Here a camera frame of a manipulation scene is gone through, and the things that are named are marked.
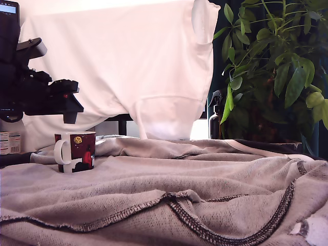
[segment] coffee mug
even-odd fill
[[[55,134],[54,156],[62,173],[91,170],[94,167],[95,132]]]

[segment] green plant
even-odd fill
[[[270,12],[272,5],[278,10]],[[259,6],[266,11],[263,19],[254,14]],[[222,58],[229,61],[223,72],[229,78],[221,124],[229,120],[230,137],[261,140],[254,136],[264,134],[263,127],[273,136],[278,135],[276,127],[284,125],[294,132],[292,140],[303,135],[309,139],[320,120],[328,129],[328,99],[322,95],[326,75],[320,65],[320,59],[328,57],[325,9],[328,1],[323,0],[245,0],[235,18],[225,5],[231,25],[214,38],[227,33]]]

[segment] box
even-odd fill
[[[20,153],[20,137],[18,132],[0,132],[0,155]]]

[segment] black spray bottle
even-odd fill
[[[222,101],[221,91],[216,91],[213,93],[213,97],[209,107],[214,106],[214,114],[210,118],[210,139],[222,139],[222,130],[221,130],[221,119],[222,114],[220,112]]]

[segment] white backdrop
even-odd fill
[[[20,5],[20,24],[29,15],[54,14],[140,4],[171,2],[174,0],[14,0]]]

